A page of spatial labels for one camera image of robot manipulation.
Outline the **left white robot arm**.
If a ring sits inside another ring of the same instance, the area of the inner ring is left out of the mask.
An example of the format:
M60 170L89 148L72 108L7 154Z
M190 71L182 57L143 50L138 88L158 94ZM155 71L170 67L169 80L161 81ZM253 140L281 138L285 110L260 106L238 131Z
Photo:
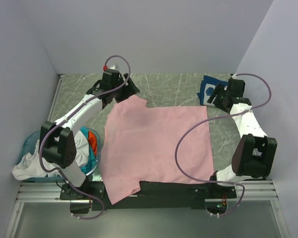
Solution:
M85 184L87 176L81 171L76 157L75 135L95 114L101 112L113 100L117 103L139 93L130 74L105 68L102 78L87 90L83 99L67 114L55 122L46 121L41 126L39 162L53 164L54 169L72 185L72 194L77 199L89 195Z

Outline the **pink t shirt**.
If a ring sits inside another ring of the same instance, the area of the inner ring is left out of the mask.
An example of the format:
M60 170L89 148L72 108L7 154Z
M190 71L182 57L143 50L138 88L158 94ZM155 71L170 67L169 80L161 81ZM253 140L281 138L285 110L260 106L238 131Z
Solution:
M205 106L148 108L138 96L107 117L100 171L112 204L140 191L141 181L195 183L214 172Z

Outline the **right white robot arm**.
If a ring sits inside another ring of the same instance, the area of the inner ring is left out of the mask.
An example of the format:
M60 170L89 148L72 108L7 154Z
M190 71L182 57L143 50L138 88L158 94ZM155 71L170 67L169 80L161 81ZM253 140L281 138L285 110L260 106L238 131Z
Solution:
M240 135L231 165L215 172L216 181L208 185L208 192L214 198L225 193L225 186L267 177L273 165L277 141L269 137L259 125L253 112L254 107L243 96L244 89L243 80L231 77L227 86L218 84L208 99L209 104L214 104L232 117Z

